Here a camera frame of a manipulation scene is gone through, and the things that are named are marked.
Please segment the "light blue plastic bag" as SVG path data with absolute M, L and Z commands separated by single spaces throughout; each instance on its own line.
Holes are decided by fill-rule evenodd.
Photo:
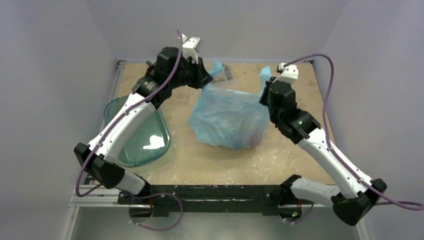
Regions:
M 261 143 L 270 117 L 259 100 L 272 77 L 271 68 L 264 67 L 259 77 L 258 93 L 217 87 L 211 82 L 201 90 L 188 119 L 198 142 L 232 150 L 255 148 Z

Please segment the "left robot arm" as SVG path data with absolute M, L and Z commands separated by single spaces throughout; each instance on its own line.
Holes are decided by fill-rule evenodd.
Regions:
M 171 97 L 176 88 L 202 89 L 213 80 L 195 46 L 165 47 L 150 63 L 146 73 L 132 88 L 124 106 L 112 121 L 88 144 L 78 143 L 74 154 L 81 170 L 106 189 L 129 193 L 138 205 L 146 203 L 148 183 L 139 175 L 116 164 L 125 143 L 137 128 Z

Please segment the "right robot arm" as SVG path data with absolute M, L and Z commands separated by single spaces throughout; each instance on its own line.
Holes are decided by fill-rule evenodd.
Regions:
M 356 167 L 335 145 L 328 146 L 325 130 L 307 111 L 297 107 L 290 83 L 271 77 L 259 102 L 268 108 L 279 132 L 307 152 L 333 179 L 334 186 L 292 175 L 281 184 L 280 196 L 288 204 L 298 199 L 332 208 L 345 224 L 355 226 L 380 200 L 387 184 Z

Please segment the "clear plastic organizer box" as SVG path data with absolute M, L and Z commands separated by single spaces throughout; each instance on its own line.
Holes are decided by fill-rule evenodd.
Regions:
M 213 76 L 211 84 L 216 87 L 226 88 L 236 82 L 230 66 L 219 62 L 212 67 L 210 75 Z

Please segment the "teal plastic tub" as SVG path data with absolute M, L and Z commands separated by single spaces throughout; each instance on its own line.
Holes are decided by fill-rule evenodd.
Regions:
M 160 109 L 130 94 L 113 100 L 105 110 L 107 125 L 100 134 L 98 155 L 127 168 L 140 167 L 160 158 L 171 140 Z

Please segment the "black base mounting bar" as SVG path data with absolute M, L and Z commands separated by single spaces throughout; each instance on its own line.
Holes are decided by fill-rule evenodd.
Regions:
M 299 219 L 308 200 L 299 200 L 280 185 L 150 185 L 131 196 L 121 191 L 118 204 L 142 206 L 155 217 L 170 213 L 259 213 Z

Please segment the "aluminium frame rail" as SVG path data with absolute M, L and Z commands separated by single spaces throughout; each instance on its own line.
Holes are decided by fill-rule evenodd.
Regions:
M 86 177 L 79 186 L 79 190 L 81 193 L 85 193 L 98 184 L 92 177 Z M 118 205 L 119 193 L 118 189 L 106 189 L 102 185 L 84 197 L 78 197 L 74 191 L 69 206 L 81 208 L 115 207 Z

